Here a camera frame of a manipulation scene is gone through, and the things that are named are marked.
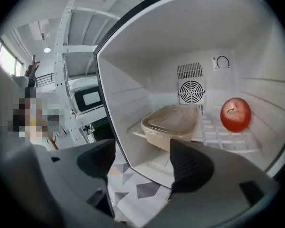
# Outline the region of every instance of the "ceiling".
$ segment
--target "ceiling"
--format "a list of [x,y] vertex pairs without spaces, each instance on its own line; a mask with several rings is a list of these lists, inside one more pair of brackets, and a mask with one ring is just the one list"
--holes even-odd
[[[8,16],[1,28],[0,34],[9,41],[12,50],[25,63],[29,63],[33,54],[41,61],[39,74],[53,72],[53,49],[60,18],[69,0],[21,0]],[[75,6],[101,10],[122,17],[125,13],[143,0],[75,0]],[[73,13],[70,22],[69,45],[97,45],[116,20],[106,21],[106,18],[88,13]],[[45,41],[38,34],[37,24],[45,24]],[[50,47],[50,53],[43,49]],[[68,57],[69,76],[83,75],[91,55],[78,54]]]

